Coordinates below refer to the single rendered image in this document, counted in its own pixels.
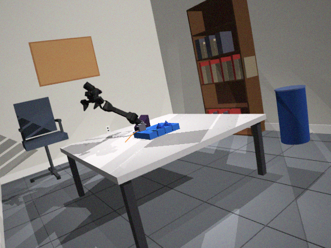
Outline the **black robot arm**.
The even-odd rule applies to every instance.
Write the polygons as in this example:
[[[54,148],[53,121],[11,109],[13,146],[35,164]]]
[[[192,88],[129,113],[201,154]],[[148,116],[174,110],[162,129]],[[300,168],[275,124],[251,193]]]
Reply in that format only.
[[[83,85],[83,88],[86,89],[87,91],[85,92],[85,96],[87,98],[89,97],[95,97],[95,93],[97,93],[98,95],[102,93],[101,90],[99,90],[98,88],[95,88],[95,86],[93,86],[92,84],[90,84],[89,82],[86,82]],[[123,117],[126,117],[127,120],[131,123],[131,124],[136,124],[138,126],[138,124],[141,124],[141,121],[138,118],[138,115],[136,113],[132,113],[132,112],[124,112],[116,107],[114,107],[109,101],[104,100],[106,103],[104,104],[104,106],[102,107],[100,105],[100,108],[103,109],[104,111],[107,112],[114,112],[117,113]]]

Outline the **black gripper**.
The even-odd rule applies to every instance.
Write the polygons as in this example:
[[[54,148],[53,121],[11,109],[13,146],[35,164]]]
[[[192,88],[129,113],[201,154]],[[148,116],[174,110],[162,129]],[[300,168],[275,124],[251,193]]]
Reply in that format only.
[[[97,108],[99,105],[101,105],[102,103],[104,103],[104,100],[103,100],[103,98],[100,96],[100,97],[98,97],[98,94],[97,93],[95,93],[95,97],[90,97],[90,98],[88,98],[88,101],[86,101],[86,100],[81,100],[80,101],[80,103],[83,105],[83,110],[85,111],[87,108],[88,108],[88,105],[89,105],[89,103],[95,103],[94,104],[94,108],[93,109],[95,109],[95,108]]]

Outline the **blue flat plate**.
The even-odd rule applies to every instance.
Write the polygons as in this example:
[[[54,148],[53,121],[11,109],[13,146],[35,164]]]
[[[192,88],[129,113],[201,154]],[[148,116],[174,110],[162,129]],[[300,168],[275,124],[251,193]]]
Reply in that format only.
[[[179,123],[168,123],[165,121],[165,123],[158,123],[156,125],[147,127],[144,131],[138,131],[134,133],[134,138],[142,138],[147,140],[152,140],[154,138],[157,138],[159,136],[165,135],[167,133],[173,132],[175,130],[178,130]]]

